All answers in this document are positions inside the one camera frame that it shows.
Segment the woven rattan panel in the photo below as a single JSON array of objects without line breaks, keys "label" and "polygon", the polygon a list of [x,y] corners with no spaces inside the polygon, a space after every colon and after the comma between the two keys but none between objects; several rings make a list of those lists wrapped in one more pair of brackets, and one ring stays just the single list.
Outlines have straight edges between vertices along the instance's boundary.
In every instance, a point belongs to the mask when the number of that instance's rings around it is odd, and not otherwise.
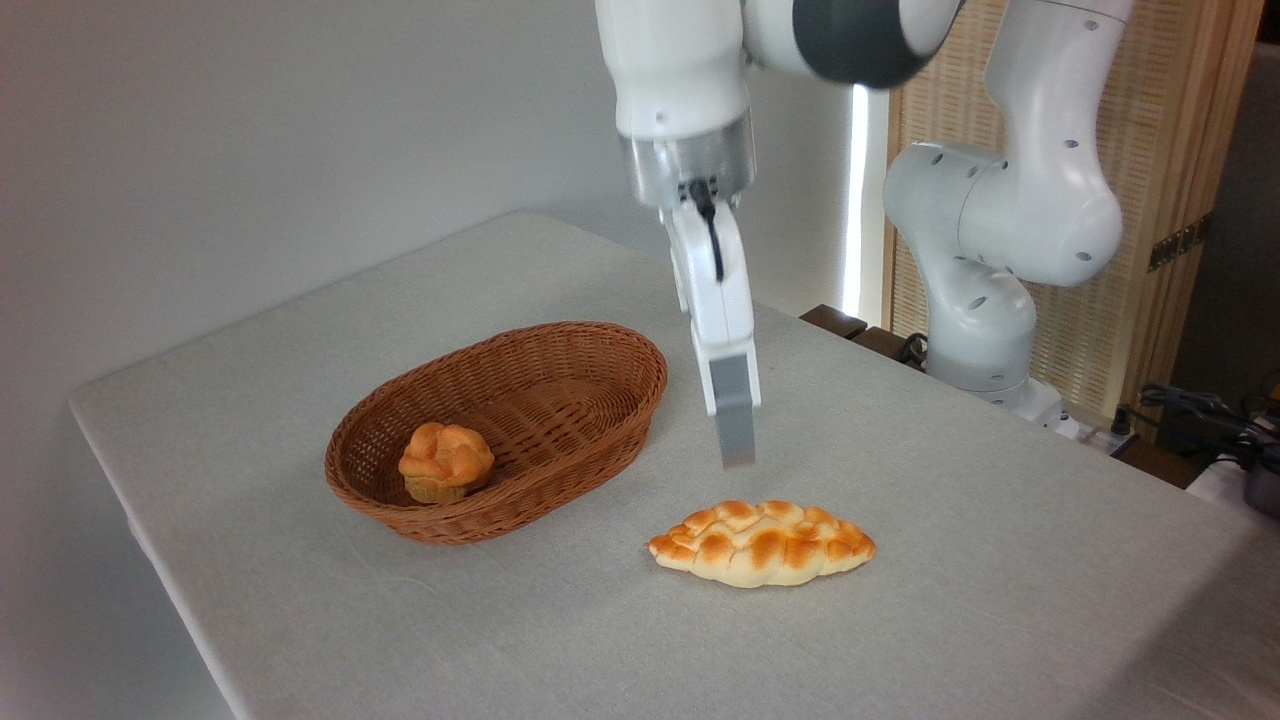
[{"label": "woven rattan panel", "polygon": [[[891,119],[897,123],[897,146],[891,155],[923,140],[1001,147],[1004,124],[982,76],[1004,8],[1002,0],[965,4],[938,56],[900,91],[900,111]],[[1190,14],[1197,12],[1183,0],[1135,3],[1111,68],[1098,110],[1098,146],[1125,214],[1124,242],[1115,259],[1083,287],[1028,283],[1038,313],[1032,374],[1056,386],[1066,400],[1100,413],[1110,413],[1119,400],[1140,293],[1132,282],[1133,270],[1135,264],[1146,265],[1153,240],[1139,237],[1139,228],[1157,202],[1149,183],[1164,151],[1158,138],[1166,108],[1176,100],[1171,94],[1179,92],[1179,73],[1185,68],[1180,49],[1188,23],[1194,22]],[[906,243],[897,240],[895,232],[890,327],[897,334],[925,332],[919,272]]]}]

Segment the brown wicker basket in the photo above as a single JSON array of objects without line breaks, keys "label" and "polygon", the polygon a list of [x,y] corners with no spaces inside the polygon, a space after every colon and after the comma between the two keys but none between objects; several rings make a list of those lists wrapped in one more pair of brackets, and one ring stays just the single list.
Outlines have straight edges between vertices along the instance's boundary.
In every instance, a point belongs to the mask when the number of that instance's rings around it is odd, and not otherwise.
[{"label": "brown wicker basket", "polygon": [[[329,487],[397,533],[463,544],[521,528],[631,464],[667,387],[644,336],[608,323],[509,331],[388,380],[360,401],[325,454]],[[413,429],[477,430],[495,461],[489,484],[451,505],[420,505],[397,470]]]}]

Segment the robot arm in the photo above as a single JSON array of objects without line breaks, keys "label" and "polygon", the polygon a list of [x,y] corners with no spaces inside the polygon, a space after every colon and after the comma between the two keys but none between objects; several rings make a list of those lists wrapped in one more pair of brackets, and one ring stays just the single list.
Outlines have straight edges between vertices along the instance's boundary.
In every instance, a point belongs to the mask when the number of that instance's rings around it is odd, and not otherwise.
[{"label": "robot arm", "polygon": [[986,74],[1004,151],[915,143],[884,183],[924,281],[929,374],[1055,429],[1061,397],[1029,377],[1036,306],[1019,279],[1078,286],[1120,246],[1096,119],[1130,6],[1010,0]]},{"label": "robot arm", "polygon": [[751,291],[733,206],[755,177],[748,59],[890,87],[942,44],[961,0],[596,0],[636,199],[671,238],[707,414],[726,466],[755,457]]}]

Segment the wooden panel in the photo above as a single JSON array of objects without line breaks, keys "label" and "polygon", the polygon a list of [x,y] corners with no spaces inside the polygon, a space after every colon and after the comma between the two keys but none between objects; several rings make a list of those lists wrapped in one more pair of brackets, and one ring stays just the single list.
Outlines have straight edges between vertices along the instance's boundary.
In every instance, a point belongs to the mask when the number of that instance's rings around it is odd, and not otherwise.
[{"label": "wooden panel", "polygon": [[[982,72],[1004,8],[970,0],[933,63],[896,92],[891,155],[922,140],[1001,146],[1004,124]],[[1156,273],[1148,259],[1212,202],[1258,13],[1261,0],[1134,5],[1098,109],[1102,168],[1125,215],[1120,250],[1085,286],[1028,286],[1039,325],[1032,374],[1071,402],[1108,414],[1139,377],[1171,370],[1198,254]],[[892,233],[886,251],[886,324],[897,334],[924,332],[919,272],[899,240]]]},{"label": "wooden panel", "polygon": [[[902,141],[902,94],[893,92],[890,95],[888,100],[888,151],[886,155],[886,161],[892,164],[893,156],[901,152],[905,147]],[[882,266],[884,268],[883,279],[881,282],[881,324],[884,327],[892,327],[893,322],[893,295],[897,266],[895,261],[893,252],[896,247],[901,243],[896,242],[897,229],[893,223],[884,218],[884,252]]]},{"label": "wooden panel", "polygon": [[[1212,99],[1208,102],[1207,119],[1202,126],[1199,155],[1194,165],[1184,169],[1184,176],[1189,178],[1183,208],[1183,218],[1187,218],[1187,222],[1212,210],[1217,197],[1231,129],[1240,105],[1240,94],[1244,90],[1249,61],[1253,58],[1252,38],[1257,32],[1262,5],[1262,0],[1236,3],[1229,17],[1225,18],[1226,28],[1221,38],[1222,55],[1215,68]],[[1167,383],[1172,377],[1174,361],[1178,357],[1181,331],[1187,322],[1196,272],[1199,269],[1203,249],[1196,247],[1192,252],[1179,256],[1172,264],[1169,300],[1162,307],[1160,332],[1149,354],[1146,378],[1135,380],[1139,383],[1138,387],[1128,388],[1124,397],[1134,397],[1143,379]]]}]

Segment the braided bread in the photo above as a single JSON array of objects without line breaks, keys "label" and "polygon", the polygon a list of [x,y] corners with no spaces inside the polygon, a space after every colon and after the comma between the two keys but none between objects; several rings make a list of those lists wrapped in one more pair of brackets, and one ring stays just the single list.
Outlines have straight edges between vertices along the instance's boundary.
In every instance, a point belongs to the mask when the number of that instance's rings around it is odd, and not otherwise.
[{"label": "braided bread", "polygon": [[413,500],[448,503],[483,488],[493,461],[480,433],[461,425],[426,423],[413,430],[398,469]]},{"label": "braided bread", "polygon": [[876,543],[820,507],[727,500],[649,541],[649,552],[663,568],[755,588],[852,570],[876,555]]}]

